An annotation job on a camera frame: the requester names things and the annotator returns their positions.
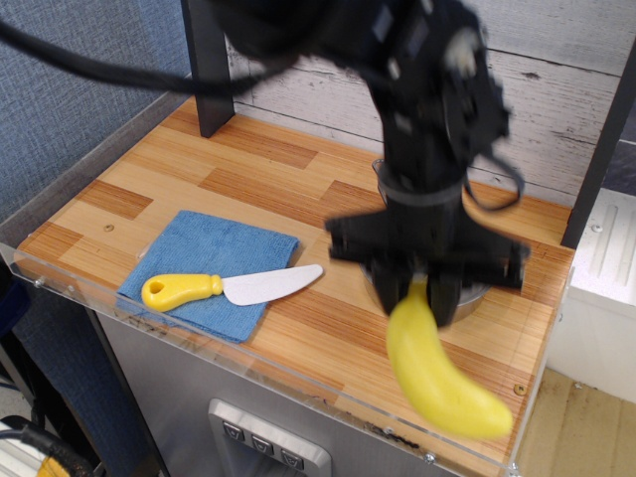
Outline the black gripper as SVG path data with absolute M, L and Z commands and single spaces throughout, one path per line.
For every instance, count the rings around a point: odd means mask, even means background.
M 460 198 L 426 206 L 389 200 L 382 210 L 329 219 L 325 228 L 333 258 L 371 267 L 387 315 L 406 297 L 415 272 L 432 274 L 426 293 L 438 328 L 454 320 L 461 278 L 520 288 L 530 254 L 523 243 L 473 220 Z

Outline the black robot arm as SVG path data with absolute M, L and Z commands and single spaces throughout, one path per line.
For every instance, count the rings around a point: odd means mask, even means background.
M 386 312 L 418 274 L 439 326 L 475 283 L 518 288 L 529 251 L 473 220 L 464 197 L 477 157 L 509 133 L 477 15 L 459 1 L 217 1 L 241 54 L 269 74 L 315 56 L 367 84 L 382 123 L 374 165 L 384 207 L 332 218 L 335 259 L 361 264 Z

